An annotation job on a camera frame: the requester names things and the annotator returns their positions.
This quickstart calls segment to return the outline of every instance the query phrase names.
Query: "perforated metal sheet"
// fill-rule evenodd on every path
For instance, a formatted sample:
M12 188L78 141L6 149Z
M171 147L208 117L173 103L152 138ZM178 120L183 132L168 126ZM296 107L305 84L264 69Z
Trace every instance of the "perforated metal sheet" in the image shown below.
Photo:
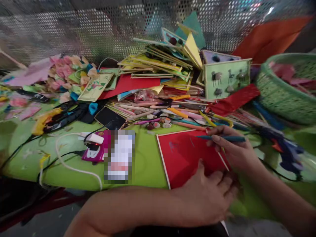
M133 37L159 40L192 11L213 51L232 52L257 24L311 15L313 0L0 0L0 45L20 62L57 53L93 62L142 49ZM8 62L0 58L0 67Z

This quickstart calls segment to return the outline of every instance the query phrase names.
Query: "red paper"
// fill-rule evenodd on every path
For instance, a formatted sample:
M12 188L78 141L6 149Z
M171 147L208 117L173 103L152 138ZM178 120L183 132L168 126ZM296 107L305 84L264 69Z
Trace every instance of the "red paper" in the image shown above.
M107 99L126 91L159 85L160 78L131 78L131 74L123 74L120 76L115 89L103 92L98 99Z
M254 84L250 84L238 91L234 94L231 94L229 97L219 100L217 104L209 105L213 113L218 114L220 116L226 116L231 112L236 111L253 98L260 95L260 91Z
M206 145L207 140L195 137L203 135L206 135L204 131L189 130L158 136L169 188L174 189L184 185L196 173L200 158L204 161L207 176L217 170L227 170L226 166L230 170L223 151L221 155L225 163L214 147Z

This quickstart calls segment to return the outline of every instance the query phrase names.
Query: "red paper sheet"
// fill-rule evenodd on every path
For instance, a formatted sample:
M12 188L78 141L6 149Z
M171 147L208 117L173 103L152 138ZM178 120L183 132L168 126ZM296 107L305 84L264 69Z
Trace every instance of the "red paper sheet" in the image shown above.
M220 170L230 170L225 154L220 158L214 147L208 147L206 141L195 136L205 135L204 131L188 130L180 133L158 135L162 160L165 166L169 188L181 187L196 173L198 160L204 161L205 175Z
M160 85L160 78L131 78L131 74L121 75L114 90L105 91L98 99L107 99L126 91Z

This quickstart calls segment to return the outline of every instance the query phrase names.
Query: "plastic basket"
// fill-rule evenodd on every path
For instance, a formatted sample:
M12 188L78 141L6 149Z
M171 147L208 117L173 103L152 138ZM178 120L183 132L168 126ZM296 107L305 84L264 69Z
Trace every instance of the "plastic basket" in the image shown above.
M316 97L309 96L278 78L269 67L270 62L292 64L296 78L316 80L316 54L278 54L261 65L256 86L260 103L269 111L299 124L316 123Z

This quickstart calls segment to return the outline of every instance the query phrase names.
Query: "green tablecloth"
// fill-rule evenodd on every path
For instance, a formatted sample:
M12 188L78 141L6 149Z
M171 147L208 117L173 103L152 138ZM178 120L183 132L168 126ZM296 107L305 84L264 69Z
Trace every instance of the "green tablecloth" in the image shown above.
M43 105L42 108L40 113L52 109L53 105ZM1 159L7 158L21 143L27 140L31 134L34 123L35 122L32 119L27 119L21 122L18 118L0 122ZM65 132L62 129L52 133L52 135L63 135L71 132L91 132L99 128L100 124L94 123L89 125L76 121L70 126L73 127L70 131ZM168 188L156 136L147 134L146 129L137 125L130 126L127 129L135 130L136 132L135 162L132 170L132 179L129 184L155 188ZM163 134L181 130L186 130L186 128L173 125L172 128L169 129L158 128L154 131L157 134ZM300 132L292 133L292 135L293 138L296 138L296 140L310 153L316 154L316 148L314 147L316 136L315 130L302 130ZM45 135L40 139L26 144L6 165L3 170L4 175L35 182L40 171L39 160L42 157L37 151L43 150L51 154L51 158L46 164L50 163L56 158L55 140L56 137ZM74 150L84 150L86 148L83 145L83 142L78 140L77 136L68 136L62 139L60 144L62 144L61 154ZM267 144L262 150L265 152L266 158L270 159L270 162L277 164L278 154L271 149L270 144ZM28 152L33 152L33 154L26 157L25 154ZM91 162L83 161L80 157L72 154L65 156L64 159L69 166L94 172L103 179L104 163L99 163L98 165L93 166ZM240 176L240 181L243 186L243 192L239 195L239 199L232 205L231 212L236 215L273 219L274 217L270 210L257 195L256 191L250 186L248 181L242 176ZM59 162L56 162L55 165L44 173L43 182L45 184L66 188L92 191L97 191L99 189L99 184L95 177L71 171ZM290 182L288 184L307 201L316 205L315 182ZM120 185L103 184L104 189L117 186Z

